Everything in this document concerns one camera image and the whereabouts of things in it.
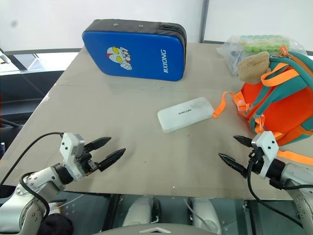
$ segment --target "plush toy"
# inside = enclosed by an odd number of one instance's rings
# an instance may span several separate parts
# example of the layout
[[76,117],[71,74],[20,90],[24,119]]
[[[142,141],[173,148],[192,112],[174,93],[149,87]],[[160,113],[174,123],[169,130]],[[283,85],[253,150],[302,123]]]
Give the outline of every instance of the plush toy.
[[240,80],[249,84],[259,83],[261,81],[261,76],[270,71],[269,53],[267,51],[248,56],[238,65],[238,75]]

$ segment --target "table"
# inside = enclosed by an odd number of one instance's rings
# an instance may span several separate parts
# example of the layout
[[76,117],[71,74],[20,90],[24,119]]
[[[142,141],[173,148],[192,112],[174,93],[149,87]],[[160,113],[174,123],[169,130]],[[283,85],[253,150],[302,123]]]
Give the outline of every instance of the table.
[[[200,96],[217,107],[224,91],[241,88],[242,82],[230,75],[216,47],[188,44],[185,74],[178,82],[105,75],[82,48],[5,153],[0,178],[35,138],[62,131],[79,133],[86,143],[111,136],[106,146],[93,152],[98,162],[114,150],[127,149],[113,166],[69,184],[67,190],[251,199],[246,180],[218,157],[222,152],[243,165],[248,162],[250,149],[232,136],[253,135],[230,97],[217,119],[172,133],[163,133],[157,119],[159,110]],[[310,143],[312,139],[306,139],[282,149],[310,156]],[[23,173],[61,162],[59,147],[57,136],[38,142],[6,184],[16,185]],[[252,186],[261,198],[290,199],[256,175]]]

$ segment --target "zipper pull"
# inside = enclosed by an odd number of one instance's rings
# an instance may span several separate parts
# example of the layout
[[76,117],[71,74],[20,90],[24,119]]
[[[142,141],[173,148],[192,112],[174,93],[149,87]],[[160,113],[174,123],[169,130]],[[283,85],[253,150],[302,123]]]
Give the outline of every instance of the zipper pull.
[[287,56],[288,55],[288,49],[285,45],[281,46],[279,48],[280,52],[283,54],[283,56]]

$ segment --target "blue pencil case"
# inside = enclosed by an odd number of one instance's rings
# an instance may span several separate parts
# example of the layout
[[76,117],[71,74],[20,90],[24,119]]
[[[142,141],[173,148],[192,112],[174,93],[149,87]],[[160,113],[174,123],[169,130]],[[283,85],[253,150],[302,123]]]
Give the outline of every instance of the blue pencil case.
[[83,33],[86,49],[108,75],[178,81],[186,31],[176,23],[95,20]]

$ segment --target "cartoon character print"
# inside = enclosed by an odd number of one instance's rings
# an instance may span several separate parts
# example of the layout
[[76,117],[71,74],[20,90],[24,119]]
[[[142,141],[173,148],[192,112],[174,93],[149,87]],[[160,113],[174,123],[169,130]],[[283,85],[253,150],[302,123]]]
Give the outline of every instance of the cartoon character print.
[[109,47],[107,50],[107,57],[113,62],[119,63],[120,66],[126,70],[133,69],[130,64],[131,55],[129,55],[128,50],[125,48]]

